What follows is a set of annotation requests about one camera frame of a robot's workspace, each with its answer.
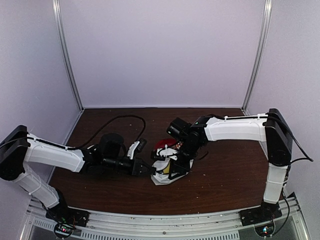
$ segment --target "wooden table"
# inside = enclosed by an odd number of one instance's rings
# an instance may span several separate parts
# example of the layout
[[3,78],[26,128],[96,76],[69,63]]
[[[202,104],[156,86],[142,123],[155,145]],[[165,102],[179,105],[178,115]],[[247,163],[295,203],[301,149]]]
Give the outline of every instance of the wooden table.
[[[142,137],[148,140],[139,157],[152,164],[150,153],[155,144],[170,138],[166,129],[180,117],[193,123],[207,114],[221,116],[243,115],[237,108],[112,108],[86,109],[80,118],[69,146],[84,143],[109,119],[124,114],[145,118],[147,126]],[[142,127],[138,119],[117,119],[93,141],[98,143],[106,133],[118,133],[127,148]],[[90,176],[57,168],[50,184],[61,190],[72,207],[95,211],[139,214],[176,215],[220,212],[259,205],[263,198],[268,162],[258,142],[222,140],[203,147],[195,160],[192,172],[178,181],[155,186],[150,177],[135,177],[109,171]]]

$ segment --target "black joint housing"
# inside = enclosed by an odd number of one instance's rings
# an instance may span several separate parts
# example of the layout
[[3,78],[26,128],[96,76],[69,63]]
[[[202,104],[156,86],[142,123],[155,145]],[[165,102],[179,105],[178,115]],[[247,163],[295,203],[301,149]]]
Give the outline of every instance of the black joint housing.
[[124,144],[124,138],[117,133],[104,134],[98,144],[98,148],[104,158],[117,158]]
[[170,134],[172,137],[174,137],[176,140],[181,140],[188,137],[190,126],[191,123],[188,123],[182,120],[181,118],[177,117],[170,123],[166,132]]
[[156,168],[150,166],[142,159],[136,158],[134,159],[134,164],[132,168],[131,175],[133,176],[146,176],[146,175],[155,175]]
[[0,143],[2,146],[13,141],[0,148],[0,178],[3,180],[12,181],[25,173],[23,162],[29,147],[27,134],[27,127],[19,125]]
[[269,109],[265,124],[269,163],[278,167],[291,164],[293,138],[290,131],[279,110],[276,108]]
[[139,145],[136,147],[136,149],[135,149],[135,151],[137,152],[137,153],[141,153],[142,152],[142,150],[144,149],[144,147],[146,146],[146,144],[147,144],[147,140],[146,139],[144,139],[144,138],[140,138],[140,140],[139,140]]
[[242,226],[256,225],[282,216],[279,203],[267,203],[262,201],[261,206],[248,208],[239,212]]
[[69,208],[65,197],[61,191],[56,189],[59,197],[59,203],[47,209],[45,217],[68,225],[86,227],[89,220],[89,212],[75,208]]
[[159,156],[157,154],[157,150],[153,150],[151,152],[151,156],[150,157],[151,157],[151,159],[156,160],[156,161],[165,161],[166,160],[165,156]]

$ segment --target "red object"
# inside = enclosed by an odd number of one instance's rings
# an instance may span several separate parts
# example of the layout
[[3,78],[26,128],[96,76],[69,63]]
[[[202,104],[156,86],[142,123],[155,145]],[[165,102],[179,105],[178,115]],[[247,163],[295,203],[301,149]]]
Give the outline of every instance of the red object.
[[174,138],[166,138],[161,141],[158,141],[154,146],[154,150],[163,149],[166,145],[170,146],[177,142]]

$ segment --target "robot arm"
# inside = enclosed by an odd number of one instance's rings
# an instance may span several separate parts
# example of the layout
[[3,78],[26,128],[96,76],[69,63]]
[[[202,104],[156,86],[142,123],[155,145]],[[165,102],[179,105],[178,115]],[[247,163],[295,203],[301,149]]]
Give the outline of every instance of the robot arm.
[[63,194],[43,181],[29,163],[47,164],[82,174],[101,174],[106,169],[134,176],[155,173],[153,167],[135,157],[146,145],[144,139],[134,142],[126,156],[119,156],[123,143],[120,135],[109,133],[99,144],[89,149],[77,149],[38,138],[20,125],[0,143],[0,178],[17,183],[40,200],[48,211],[48,218],[57,222],[64,219],[68,224],[76,219],[75,224],[83,227],[89,213],[69,208]]
[[[244,218],[249,220],[244,221],[245,224],[243,225],[270,219],[279,208],[278,201],[287,181],[291,165],[293,139],[289,131],[286,121],[280,112],[274,108],[270,109],[268,113],[254,116],[203,116],[193,124],[176,118],[168,127],[167,132],[181,146],[177,149],[174,157],[170,156],[169,171],[166,175],[168,181],[166,183],[171,183],[186,175],[190,171],[193,159],[197,156],[198,149],[208,142],[219,140],[266,142],[269,170],[262,204],[257,212],[252,211],[249,216],[247,212],[244,213]],[[164,175],[161,175],[160,171],[152,176],[153,180],[158,181],[163,180],[163,177]],[[258,219],[252,217],[252,215],[258,215]]]

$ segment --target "white wall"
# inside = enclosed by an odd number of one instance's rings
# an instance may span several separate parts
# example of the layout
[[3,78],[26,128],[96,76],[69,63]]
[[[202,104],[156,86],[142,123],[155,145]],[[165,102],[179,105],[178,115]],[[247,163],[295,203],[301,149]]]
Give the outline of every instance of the white wall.
[[[250,114],[278,108],[314,163],[292,165],[295,191],[311,237],[320,222],[320,2],[275,0]],[[294,158],[302,154],[294,147]]]
[[62,0],[85,107],[240,107],[264,0]]
[[[77,115],[52,1],[0,1],[0,139],[23,124],[62,143]],[[36,166],[44,179],[51,169]],[[0,179],[1,239],[17,239],[29,200],[21,188]]]

